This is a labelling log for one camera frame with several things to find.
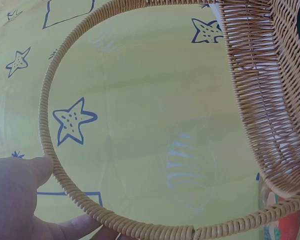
blue star print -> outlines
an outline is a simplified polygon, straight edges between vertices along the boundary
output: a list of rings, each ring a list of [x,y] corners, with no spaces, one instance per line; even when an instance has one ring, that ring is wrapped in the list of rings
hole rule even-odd
[[[28,63],[25,58],[30,52],[30,48],[31,47],[29,47],[24,52],[15,52],[14,61],[10,62],[7,66],[5,66],[6,69],[10,70],[8,78],[10,78],[18,69],[25,69],[28,67]]]
[[[8,12],[7,15],[6,15],[7,18],[8,18],[8,22],[11,22],[11,21],[15,20],[16,17],[18,17],[20,14],[22,14],[22,12],[23,12],[23,11],[18,12],[18,9],[15,10],[13,13]]]
[[[205,7],[210,8],[209,4],[203,4],[203,5],[200,5],[200,7],[201,7],[202,9],[204,9]]]
[[[78,144],[84,144],[84,136],[80,130],[80,126],[98,119],[95,113],[84,111],[84,106],[85,98],[82,97],[69,109],[53,111],[53,117],[60,124],[57,134],[58,146],[67,138],[71,138]]]
[[[24,154],[20,154],[20,151],[14,151],[12,154],[11,154],[11,157],[14,157],[14,158],[19,158],[19,159],[22,159],[25,155]]]
[[[217,38],[223,38],[223,33],[216,20],[209,23],[200,21],[199,19],[192,18],[192,23],[196,29],[193,44],[198,43],[218,43]]]

red object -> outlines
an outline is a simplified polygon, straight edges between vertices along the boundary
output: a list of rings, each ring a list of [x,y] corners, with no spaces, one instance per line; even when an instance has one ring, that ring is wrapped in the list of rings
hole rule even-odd
[[[296,240],[300,228],[300,210],[279,220],[280,240]]]

finger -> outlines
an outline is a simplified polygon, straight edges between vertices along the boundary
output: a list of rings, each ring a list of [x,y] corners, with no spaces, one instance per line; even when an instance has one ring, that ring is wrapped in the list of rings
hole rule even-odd
[[[36,157],[25,161],[27,161],[29,166],[32,168],[37,188],[45,184],[53,172],[54,161],[48,157]]]
[[[118,240],[136,240],[135,238],[132,238],[130,236],[121,235]]]
[[[101,226],[96,220],[85,214],[72,220],[60,223],[66,240],[78,240],[92,233]]]
[[[90,240],[116,240],[119,233],[103,226]]]

wicker weave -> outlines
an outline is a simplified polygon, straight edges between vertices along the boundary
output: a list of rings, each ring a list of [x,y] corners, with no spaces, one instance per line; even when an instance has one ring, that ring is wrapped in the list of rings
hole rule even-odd
[[[86,31],[117,14],[162,5],[219,3],[233,89],[255,161],[265,182],[288,198],[245,217],[194,229],[145,224],[116,215],[86,196],[68,177],[54,150],[48,98],[56,70]],[[298,0],[112,0],[86,17],[64,40],[44,77],[39,106],[43,151],[66,194],[106,227],[145,240],[220,238],[277,221],[300,210],[300,41]]]

blue outline drawing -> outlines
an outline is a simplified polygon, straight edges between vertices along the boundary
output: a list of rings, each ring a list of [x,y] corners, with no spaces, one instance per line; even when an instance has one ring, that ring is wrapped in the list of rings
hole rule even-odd
[[[52,26],[54,26],[54,25],[63,23],[63,22],[65,22],[65,21],[68,21],[68,20],[71,20],[71,19],[75,19],[75,18],[78,18],[78,17],[81,17],[81,16],[83,16],[83,15],[86,15],[86,14],[91,13],[92,10],[93,10],[94,7],[95,7],[95,1],[96,1],[96,0],[91,0],[91,8],[90,8],[90,10],[89,10],[88,12],[83,13],[83,14],[80,14],[80,15],[77,15],[77,16],[73,16],[73,17],[71,17],[71,18],[68,18],[68,19],[65,19],[65,20],[62,20],[62,21],[57,21],[57,22],[55,22],[55,23],[53,23],[53,24],[51,24],[51,25],[47,25],[47,24],[48,24],[48,19],[49,19],[49,14],[50,14],[50,11],[51,11],[51,8],[50,8],[50,2],[51,2],[51,1],[52,1],[52,0],[49,0],[49,1],[47,2],[47,5],[46,5],[46,14],[45,14],[45,17],[44,17],[44,23],[43,23],[42,29],[46,29],[46,28],[52,27]]]
[[[99,191],[85,191],[84,193],[87,196],[98,196],[99,205],[101,207],[104,206],[103,203],[102,203],[102,199],[101,199],[101,192],[99,192]],[[43,195],[43,196],[67,196],[65,194],[65,192],[63,192],[63,191],[62,192],[42,192],[42,191],[38,191],[36,194],[37,195]]]
[[[54,110],[52,112],[53,117],[60,124],[57,133],[58,146],[67,138],[71,138],[78,144],[84,144],[84,136],[80,130],[80,126],[98,119],[97,114],[94,112],[84,111],[84,106],[85,98],[82,97],[69,109]]]
[[[217,38],[223,38],[223,34],[221,28],[216,20],[213,20],[209,23],[205,23],[199,19],[192,18],[191,19],[196,33],[191,43],[199,44],[199,43],[215,43],[217,44]]]
[[[25,156],[25,154],[21,154],[21,155],[19,155],[19,154],[20,154],[20,151],[18,151],[18,152],[14,151],[13,153],[11,153],[11,157],[22,159]]]
[[[22,14],[24,11],[18,12],[18,9],[15,10],[13,13],[8,12],[6,14],[7,18],[8,18],[8,22],[12,22],[13,20],[16,19],[16,17],[18,17],[20,14]]]
[[[25,58],[30,52],[30,48],[31,46],[24,52],[20,52],[20,51],[15,52],[14,61],[8,63],[5,66],[6,69],[10,70],[8,78],[10,78],[18,69],[25,69],[28,67],[28,62],[26,61]]]
[[[204,9],[205,7],[210,8],[210,5],[209,5],[209,4],[203,4],[203,5],[200,5],[200,7],[201,7],[202,9]]]
[[[58,49],[56,48],[55,51],[53,51],[53,53],[50,54],[50,57],[48,59],[52,59],[56,53],[57,53]]]

